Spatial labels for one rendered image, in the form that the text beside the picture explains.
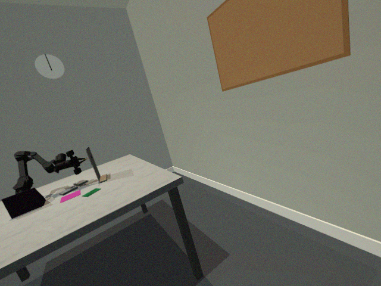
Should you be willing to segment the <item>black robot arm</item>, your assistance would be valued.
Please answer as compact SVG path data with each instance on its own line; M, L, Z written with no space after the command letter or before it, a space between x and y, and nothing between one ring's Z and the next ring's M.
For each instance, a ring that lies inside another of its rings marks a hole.
M18 151L14 154L14 156L18 161L20 178L18 179L17 184L13 186L13 189L16 190L15 194L18 194L31 189L33 184L33 179L28 176L27 161L36 159L48 173L52 173L53 171L58 173L58 171L64 169L62 162L66 161L67 155L60 153L59 155L55 156L55 160L53 159L50 162L44 160L37 152Z

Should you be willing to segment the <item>translucent magenta square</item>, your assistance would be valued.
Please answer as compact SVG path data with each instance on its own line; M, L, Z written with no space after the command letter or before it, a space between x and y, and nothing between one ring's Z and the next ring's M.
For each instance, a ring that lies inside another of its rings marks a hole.
M80 195L80 190L78 190L78 191L76 191L76 192L74 192L74 193L72 193L70 195L67 195L65 197L62 197L60 203L62 203L64 201L67 201L67 200L70 200L70 199L72 199L74 197L77 197L79 195Z

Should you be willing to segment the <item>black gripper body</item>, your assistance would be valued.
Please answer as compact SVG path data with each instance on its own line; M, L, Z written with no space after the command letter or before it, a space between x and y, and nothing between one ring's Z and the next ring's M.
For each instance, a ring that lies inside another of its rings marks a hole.
M73 167L74 166L74 173L77 175L77 174L79 174L80 172L82 172L82 170L81 170L81 168L79 168L79 167L76 167L76 162L75 161L73 161L73 155L74 155L74 152L73 152L73 150L70 150L70 151L68 151L68 152L66 152L66 154L67 154L67 157L70 157L71 158L71 160L67 160L67 161L63 161L62 162L62 166L63 166L63 168L69 168L69 167Z

